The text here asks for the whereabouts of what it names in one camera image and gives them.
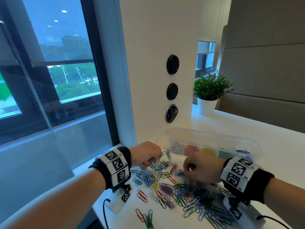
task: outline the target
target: potted plant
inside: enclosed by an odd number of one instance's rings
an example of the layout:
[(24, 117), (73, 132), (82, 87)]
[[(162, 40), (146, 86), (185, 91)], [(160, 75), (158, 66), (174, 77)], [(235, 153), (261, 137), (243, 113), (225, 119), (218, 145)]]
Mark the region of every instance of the potted plant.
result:
[(227, 90), (233, 84), (226, 78), (226, 75), (219, 75), (217, 71), (214, 75), (210, 73), (207, 76), (200, 75), (195, 80), (194, 95), (197, 97), (198, 112), (201, 115), (212, 115), (218, 99), (234, 90), (234, 88)]

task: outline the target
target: left hand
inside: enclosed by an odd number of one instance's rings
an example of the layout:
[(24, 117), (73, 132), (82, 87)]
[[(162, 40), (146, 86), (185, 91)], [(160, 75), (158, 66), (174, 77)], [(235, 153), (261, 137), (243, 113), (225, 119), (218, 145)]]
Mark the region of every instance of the left hand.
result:
[(132, 155), (132, 167), (139, 166), (141, 170), (147, 169), (161, 157), (161, 148), (150, 141), (133, 146), (129, 150)]

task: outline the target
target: sky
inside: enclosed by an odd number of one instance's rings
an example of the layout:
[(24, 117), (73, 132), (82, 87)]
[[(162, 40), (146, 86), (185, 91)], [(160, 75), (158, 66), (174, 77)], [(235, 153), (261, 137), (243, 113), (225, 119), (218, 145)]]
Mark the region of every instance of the sky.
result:
[(23, 0), (23, 2), (39, 44), (62, 46), (63, 36), (76, 35), (88, 39), (80, 0)]

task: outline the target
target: gray wall panel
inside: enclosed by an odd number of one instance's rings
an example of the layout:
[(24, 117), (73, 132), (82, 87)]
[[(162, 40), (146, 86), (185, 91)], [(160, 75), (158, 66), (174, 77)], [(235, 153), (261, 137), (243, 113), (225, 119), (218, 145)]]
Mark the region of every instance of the gray wall panel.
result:
[(305, 104), (229, 93), (219, 110), (305, 133)]
[(305, 0), (232, 0), (225, 48), (305, 43)]
[(305, 103), (305, 45), (225, 49), (220, 72), (235, 94)]

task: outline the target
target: wristband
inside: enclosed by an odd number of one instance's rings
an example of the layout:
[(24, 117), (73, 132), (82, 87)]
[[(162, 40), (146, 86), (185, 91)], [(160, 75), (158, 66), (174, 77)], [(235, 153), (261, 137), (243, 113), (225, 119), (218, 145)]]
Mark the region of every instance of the wristband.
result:
[(264, 204), (264, 191), (272, 173), (241, 157), (225, 161), (221, 179), (225, 188), (241, 201), (259, 201)]
[(130, 150), (122, 146), (101, 154), (89, 168), (100, 171), (105, 178), (106, 189), (115, 192), (130, 179), (131, 163)]

